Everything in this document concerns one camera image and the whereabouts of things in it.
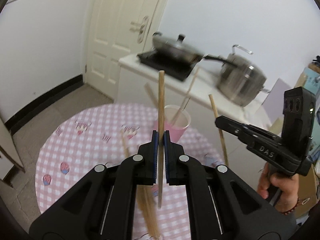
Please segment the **white kitchen cabinet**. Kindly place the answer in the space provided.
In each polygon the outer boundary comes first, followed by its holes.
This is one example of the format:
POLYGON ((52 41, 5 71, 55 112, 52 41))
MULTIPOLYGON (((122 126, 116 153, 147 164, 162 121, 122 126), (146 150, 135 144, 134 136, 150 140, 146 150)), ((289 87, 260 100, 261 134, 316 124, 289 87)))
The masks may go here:
MULTIPOLYGON (((150 97, 145 91, 148 83, 154 93, 158 92, 158 71, 142 64, 137 55, 131 54, 119 60, 118 103, 141 103, 151 106, 150 97)), ((201 159, 212 154, 223 158, 218 129, 215 127, 214 113, 209 96, 212 95, 219 115, 227 116, 241 123, 267 129, 270 122, 266 113, 259 113, 261 102, 253 100, 245 107, 238 106, 223 96, 216 87, 216 77, 205 70, 192 72, 185 81, 178 81, 169 75, 165 81, 165 104, 180 106, 185 96, 189 98, 186 111, 191 116, 191 127, 178 141, 186 154, 201 159)))

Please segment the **stainless steel steamer pot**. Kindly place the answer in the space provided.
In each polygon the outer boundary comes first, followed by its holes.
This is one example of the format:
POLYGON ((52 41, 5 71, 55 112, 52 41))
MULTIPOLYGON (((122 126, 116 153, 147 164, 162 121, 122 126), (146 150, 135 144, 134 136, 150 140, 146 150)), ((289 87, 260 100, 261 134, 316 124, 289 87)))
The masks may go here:
POLYGON ((235 50, 240 49, 249 55, 253 52, 235 44, 232 52, 222 65, 217 82, 218 90, 231 102, 245 107, 260 93, 270 93, 264 87, 267 77, 263 71, 251 61, 238 55, 235 50))

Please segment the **black induction cooktop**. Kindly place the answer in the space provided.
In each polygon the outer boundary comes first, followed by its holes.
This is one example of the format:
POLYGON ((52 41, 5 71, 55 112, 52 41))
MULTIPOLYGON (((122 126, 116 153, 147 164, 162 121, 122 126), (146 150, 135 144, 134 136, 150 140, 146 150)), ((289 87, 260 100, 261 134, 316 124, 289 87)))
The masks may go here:
POLYGON ((196 66, 181 60, 173 59, 168 55, 155 50, 137 54, 140 62, 155 70, 163 70, 165 73, 179 81, 184 81, 196 66))

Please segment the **white door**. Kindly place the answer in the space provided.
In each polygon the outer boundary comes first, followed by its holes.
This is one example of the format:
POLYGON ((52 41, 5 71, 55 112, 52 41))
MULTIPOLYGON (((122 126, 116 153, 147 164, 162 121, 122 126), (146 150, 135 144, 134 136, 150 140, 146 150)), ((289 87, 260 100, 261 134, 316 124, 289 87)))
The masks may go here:
POLYGON ((152 47, 167 0, 95 0, 88 35, 86 82, 112 99, 119 60, 152 47))

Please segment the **pink cup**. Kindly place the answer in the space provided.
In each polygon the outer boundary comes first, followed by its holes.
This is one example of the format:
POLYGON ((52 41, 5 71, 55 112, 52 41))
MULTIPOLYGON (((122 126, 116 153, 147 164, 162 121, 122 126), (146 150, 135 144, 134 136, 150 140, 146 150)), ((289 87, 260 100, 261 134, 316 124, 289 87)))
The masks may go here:
POLYGON ((173 125, 170 123, 179 109, 180 107, 176 105, 167 105, 164 107, 164 130, 169 131, 171 142, 178 142, 191 123, 191 116, 185 109, 180 111, 180 114, 173 125))

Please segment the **black wok with lid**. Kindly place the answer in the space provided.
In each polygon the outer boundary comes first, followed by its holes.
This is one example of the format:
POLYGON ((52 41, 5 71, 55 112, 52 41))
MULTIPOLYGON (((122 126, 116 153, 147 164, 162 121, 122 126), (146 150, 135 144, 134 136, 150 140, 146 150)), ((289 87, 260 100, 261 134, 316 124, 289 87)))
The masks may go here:
POLYGON ((184 43, 184 39, 185 36, 182 34, 180 34, 178 38, 175 40, 174 38, 163 36, 163 34, 160 32, 155 32, 152 35, 152 44, 158 53, 165 54, 175 60, 183 61, 189 65, 197 64, 204 59, 220 61, 223 63, 230 64, 234 67, 237 66, 236 64, 222 57, 205 55, 195 47, 192 47, 184 43))

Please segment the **wooden chopstick bundle piece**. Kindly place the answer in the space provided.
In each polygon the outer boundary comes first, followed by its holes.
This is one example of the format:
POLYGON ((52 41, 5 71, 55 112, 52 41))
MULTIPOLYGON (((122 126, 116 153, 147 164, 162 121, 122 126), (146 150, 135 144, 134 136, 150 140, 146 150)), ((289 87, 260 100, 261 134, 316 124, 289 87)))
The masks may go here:
POLYGON ((153 198, 151 187, 138 185, 136 200, 138 207, 142 212, 149 235, 154 239, 160 239, 160 232, 158 229, 156 216, 156 204, 153 198))

